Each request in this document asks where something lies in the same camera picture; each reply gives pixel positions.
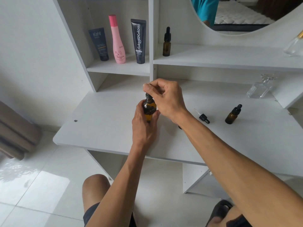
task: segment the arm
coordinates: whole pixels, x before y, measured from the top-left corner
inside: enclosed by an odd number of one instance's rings
[[[177,82],[145,84],[160,112],[178,124],[214,176],[254,227],[301,226],[303,199],[275,175],[231,148],[186,109]]]
[[[129,226],[143,160],[156,139],[157,120],[160,115],[160,112],[156,111],[148,124],[143,114],[143,102],[144,100],[137,105],[132,121],[133,145],[129,156],[86,227]]]

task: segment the amber dropper bottle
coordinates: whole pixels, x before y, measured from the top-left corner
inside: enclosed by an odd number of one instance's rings
[[[150,123],[152,119],[153,113],[157,110],[157,105],[154,102],[154,99],[150,94],[145,94],[146,100],[143,103],[143,112],[145,114],[146,120],[148,123]]]
[[[163,56],[164,57],[169,57],[169,55],[170,55],[171,39],[172,39],[172,35],[170,33],[170,27],[167,27],[166,33],[164,34],[164,43],[163,43]]]
[[[232,124],[235,119],[238,117],[238,114],[240,114],[241,112],[241,107],[242,104],[239,104],[237,107],[235,107],[230,113],[229,115],[226,117],[225,122],[227,124]]]

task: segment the black slipper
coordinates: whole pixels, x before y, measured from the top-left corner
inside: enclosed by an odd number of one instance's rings
[[[211,215],[210,215],[210,218],[206,224],[205,227],[207,227],[207,225],[209,224],[209,222],[211,221],[211,219],[213,219],[214,217],[220,217],[220,218],[225,218],[227,213],[229,212],[229,210],[233,207],[233,205],[229,202],[229,201],[226,201],[226,200],[221,200],[220,202],[218,202]]]

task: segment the desk surface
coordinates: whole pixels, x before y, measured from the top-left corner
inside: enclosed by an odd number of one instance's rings
[[[59,145],[128,155],[131,120],[144,99],[148,77],[109,75],[99,92],[89,92],[54,137]],[[303,176],[303,129],[269,93],[266,99],[246,96],[250,85],[206,81],[179,81],[188,110],[208,116],[204,123],[240,153],[271,172]],[[232,124],[224,122],[231,110],[243,108]],[[147,157],[205,165],[184,132],[160,116],[157,140]]]

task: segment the gold bottle cap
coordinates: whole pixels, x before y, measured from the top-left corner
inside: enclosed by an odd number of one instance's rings
[[[299,33],[298,38],[303,38],[303,31]]]

